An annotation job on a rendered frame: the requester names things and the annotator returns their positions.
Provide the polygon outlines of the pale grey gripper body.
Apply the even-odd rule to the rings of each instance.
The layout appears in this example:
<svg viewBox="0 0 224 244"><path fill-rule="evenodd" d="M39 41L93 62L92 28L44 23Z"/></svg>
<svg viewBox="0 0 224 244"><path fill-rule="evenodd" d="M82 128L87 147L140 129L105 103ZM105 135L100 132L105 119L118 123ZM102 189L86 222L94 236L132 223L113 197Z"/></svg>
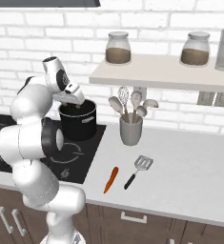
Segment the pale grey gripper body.
<svg viewBox="0 0 224 244"><path fill-rule="evenodd" d="M62 104L70 103L75 105L82 105L85 101L85 97L81 91L75 93L69 92L58 92L52 95L52 98L56 101L61 102Z"/></svg>

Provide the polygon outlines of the black cooking pot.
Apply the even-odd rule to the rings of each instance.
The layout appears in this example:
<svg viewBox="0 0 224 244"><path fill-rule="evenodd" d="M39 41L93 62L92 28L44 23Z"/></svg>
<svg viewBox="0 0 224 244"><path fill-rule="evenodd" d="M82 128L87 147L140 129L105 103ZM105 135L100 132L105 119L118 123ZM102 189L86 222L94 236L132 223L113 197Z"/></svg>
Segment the black cooking pot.
<svg viewBox="0 0 224 244"><path fill-rule="evenodd" d="M73 141L84 141L96 134L96 104L86 99L80 109L68 103L58 108L63 134Z"/></svg>

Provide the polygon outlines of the orange carrot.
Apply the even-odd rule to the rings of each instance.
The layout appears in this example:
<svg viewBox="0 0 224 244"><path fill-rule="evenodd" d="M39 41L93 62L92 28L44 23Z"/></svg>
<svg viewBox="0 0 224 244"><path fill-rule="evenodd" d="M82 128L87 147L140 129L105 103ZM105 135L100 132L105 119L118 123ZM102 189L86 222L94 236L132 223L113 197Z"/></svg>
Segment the orange carrot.
<svg viewBox="0 0 224 244"><path fill-rule="evenodd" d="M112 173L111 173L111 176L110 176L110 179L109 179L109 181L107 182L106 187L105 187L103 193L106 193L106 192L109 190L109 188L111 187L111 185L112 185L114 179L116 178L116 176L117 176L117 174L118 174L118 171L119 171L118 167L114 167L114 168L113 168Z"/></svg>

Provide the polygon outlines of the beige wooden spoon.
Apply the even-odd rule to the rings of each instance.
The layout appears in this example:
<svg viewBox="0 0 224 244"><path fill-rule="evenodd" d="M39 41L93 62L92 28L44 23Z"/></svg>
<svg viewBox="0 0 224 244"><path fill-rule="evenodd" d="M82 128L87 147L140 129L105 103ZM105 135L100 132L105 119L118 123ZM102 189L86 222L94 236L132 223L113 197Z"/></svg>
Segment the beige wooden spoon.
<svg viewBox="0 0 224 244"><path fill-rule="evenodd" d="M140 117L145 117L148 113L147 110L143 106L138 106L136 111Z"/></svg>
<svg viewBox="0 0 224 244"><path fill-rule="evenodd" d="M111 107L116 111L119 112L124 121L126 121L125 114L123 113L123 106L120 102L120 100L116 96L112 96L109 98L109 103Z"/></svg>
<svg viewBox="0 0 224 244"><path fill-rule="evenodd" d="M131 102L133 105L133 113L132 113L132 122L135 122L136 118L136 109L139 106L142 100L142 94L140 91L134 91L131 95Z"/></svg>

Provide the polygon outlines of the metal whisk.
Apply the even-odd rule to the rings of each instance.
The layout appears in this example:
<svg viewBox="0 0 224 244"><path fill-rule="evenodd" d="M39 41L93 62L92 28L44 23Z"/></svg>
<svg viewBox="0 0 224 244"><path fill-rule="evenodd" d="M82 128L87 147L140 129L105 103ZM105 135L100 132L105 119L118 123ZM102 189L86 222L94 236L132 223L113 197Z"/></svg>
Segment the metal whisk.
<svg viewBox="0 0 224 244"><path fill-rule="evenodd" d="M126 87L120 87L118 89L118 98L124 107L124 113L128 113L127 102L129 100L129 90Z"/></svg>

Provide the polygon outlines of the black hob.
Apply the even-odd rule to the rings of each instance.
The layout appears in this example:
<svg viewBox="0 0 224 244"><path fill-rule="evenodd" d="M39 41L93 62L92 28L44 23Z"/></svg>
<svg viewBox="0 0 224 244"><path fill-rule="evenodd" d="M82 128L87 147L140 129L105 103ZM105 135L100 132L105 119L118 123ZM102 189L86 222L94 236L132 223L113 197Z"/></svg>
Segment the black hob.
<svg viewBox="0 0 224 244"><path fill-rule="evenodd" d="M0 127L15 125L10 115L0 114ZM106 125L97 125L96 134L86 141L70 141L65 138L62 151L40 161L48 166L58 180L83 184L95 153L99 147ZM11 166L0 159L0 172L12 173Z"/></svg>

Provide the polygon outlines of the grey utensil holder cup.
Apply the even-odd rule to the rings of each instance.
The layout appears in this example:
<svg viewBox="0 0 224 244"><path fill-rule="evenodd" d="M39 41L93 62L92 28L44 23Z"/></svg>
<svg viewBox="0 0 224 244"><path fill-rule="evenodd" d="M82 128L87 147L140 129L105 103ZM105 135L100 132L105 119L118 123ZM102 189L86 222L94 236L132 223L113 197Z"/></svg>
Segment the grey utensil holder cup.
<svg viewBox="0 0 224 244"><path fill-rule="evenodd" d="M132 122L132 113L129 113L129 121L126 122L123 117L119 119L120 137L127 146L135 146L141 137L143 118L138 114L135 116L135 122Z"/></svg>

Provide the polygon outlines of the glass jar with brown contents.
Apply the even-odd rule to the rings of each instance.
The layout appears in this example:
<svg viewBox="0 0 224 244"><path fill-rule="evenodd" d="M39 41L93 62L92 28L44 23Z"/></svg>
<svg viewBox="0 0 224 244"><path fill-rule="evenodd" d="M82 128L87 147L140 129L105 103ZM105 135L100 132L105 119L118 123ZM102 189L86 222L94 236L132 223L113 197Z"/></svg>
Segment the glass jar with brown contents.
<svg viewBox="0 0 224 244"><path fill-rule="evenodd" d="M106 47L105 60L113 65L125 65L131 62L129 34L125 31L111 31Z"/></svg>
<svg viewBox="0 0 224 244"><path fill-rule="evenodd" d="M192 31L188 33L180 62L188 66L206 66L210 56L210 35L204 31Z"/></svg>

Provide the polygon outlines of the beige ladle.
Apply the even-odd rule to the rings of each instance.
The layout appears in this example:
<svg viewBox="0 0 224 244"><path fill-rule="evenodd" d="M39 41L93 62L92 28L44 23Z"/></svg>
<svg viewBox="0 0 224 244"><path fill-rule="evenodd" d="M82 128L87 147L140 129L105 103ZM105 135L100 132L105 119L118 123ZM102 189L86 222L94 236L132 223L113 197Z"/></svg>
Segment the beige ladle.
<svg viewBox="0 0 224 244"><path fill-rule="evenodd" d="M157 103L155 100L153 100L153 99L146 99L146 100L144 101L144 103L143 103L143 107L144 107L145 109L147 109L147 108L158 108L159 105L158 105L158 103Z"/></svg>

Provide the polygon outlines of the dark range hood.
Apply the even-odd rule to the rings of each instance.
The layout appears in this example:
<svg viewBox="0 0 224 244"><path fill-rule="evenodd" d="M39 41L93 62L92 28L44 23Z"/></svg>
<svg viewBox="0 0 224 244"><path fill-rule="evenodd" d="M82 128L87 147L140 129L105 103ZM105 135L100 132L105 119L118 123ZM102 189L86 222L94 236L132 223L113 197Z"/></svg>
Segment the dark range hood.
<svg viewBox="0 0 224 244"><path fill-rule="evenodd" d="M0 8L98 8L99 0L0 0Z"/></svg>

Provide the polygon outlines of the brown drawer front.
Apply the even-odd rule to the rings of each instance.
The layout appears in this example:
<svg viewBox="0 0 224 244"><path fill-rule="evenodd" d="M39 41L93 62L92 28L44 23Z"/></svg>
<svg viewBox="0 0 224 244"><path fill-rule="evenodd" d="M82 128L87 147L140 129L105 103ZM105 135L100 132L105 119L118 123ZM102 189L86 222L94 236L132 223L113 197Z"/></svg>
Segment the brown drawer front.
<svg viewBox="0 0 224 244"><path fill-rule="evenodd" d="M147 216L147 224L122 220L127 216ZM98 206L96 211L101 244L180 244L185 220L148 213Z"/></svg>

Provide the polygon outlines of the brown cupboard front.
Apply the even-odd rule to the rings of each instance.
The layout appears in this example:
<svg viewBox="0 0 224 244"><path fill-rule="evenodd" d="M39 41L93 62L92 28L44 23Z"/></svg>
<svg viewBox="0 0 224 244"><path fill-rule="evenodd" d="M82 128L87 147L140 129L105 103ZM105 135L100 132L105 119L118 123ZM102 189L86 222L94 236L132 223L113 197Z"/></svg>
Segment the brown cupboard front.
<svg viewBox="0 0 224 244"><path fill-rule="evenodd" d="M180 244L224 244L224 227L187 221Z"/></svg>

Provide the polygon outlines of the grey wall socket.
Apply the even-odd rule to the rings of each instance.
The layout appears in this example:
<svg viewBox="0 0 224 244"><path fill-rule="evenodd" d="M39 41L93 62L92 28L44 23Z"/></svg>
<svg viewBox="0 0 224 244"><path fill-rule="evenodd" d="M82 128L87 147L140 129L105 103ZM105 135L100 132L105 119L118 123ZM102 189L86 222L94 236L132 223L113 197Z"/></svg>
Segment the grey wall socket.
<svg viewBox="0 0 224 244"><path fill-rule="evenodd" d="M216 95L216 99L214 101L214 105L216 107L223 107L224 108L224 92L219 92Z"/></svg>
<svg viewBox="0 0 224 244"><path fill-rule="evenodd" d="M214 92L201 91L198 95L197 104L201 106L211 106L214 102Z"/></svg>
<svg viewBox="0 0 224 244"><path fill-rule="evenodd" d="M144 87L133 87L134 92L140 92L142 96L142 101L147 99L147 88Z"/></svg>

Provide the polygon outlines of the beige wall shelf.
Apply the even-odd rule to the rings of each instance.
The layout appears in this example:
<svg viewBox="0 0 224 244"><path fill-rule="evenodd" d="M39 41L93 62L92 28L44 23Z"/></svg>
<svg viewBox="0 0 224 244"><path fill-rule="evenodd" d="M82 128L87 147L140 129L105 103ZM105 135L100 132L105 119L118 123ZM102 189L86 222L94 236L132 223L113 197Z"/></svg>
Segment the beige wall shelf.
<svg viewBox="0 0 224 244"><path fill-rule="evenodd" d="M198 92L224 92L224 71L214 68L211 58L206 67L179 63L177 56L134 54L127 65L102 61L90 76L92 84L141 88L176 89Z"/></svg>

